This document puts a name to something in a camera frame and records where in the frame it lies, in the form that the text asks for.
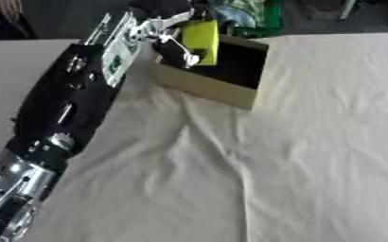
cardboard box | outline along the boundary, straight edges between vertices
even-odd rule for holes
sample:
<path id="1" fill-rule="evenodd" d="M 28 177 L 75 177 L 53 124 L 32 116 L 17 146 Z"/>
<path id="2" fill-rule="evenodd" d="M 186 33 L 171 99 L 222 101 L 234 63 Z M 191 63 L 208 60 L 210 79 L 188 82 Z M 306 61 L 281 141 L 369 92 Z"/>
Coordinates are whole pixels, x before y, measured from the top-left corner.
<path id="1" fill-rule="evenodd" d="M 251 110 L 268 49 L 264 43 L 220 35 L 218 65 L 186 70 L 159 56 L 154 75 L 162 85 Z"/>

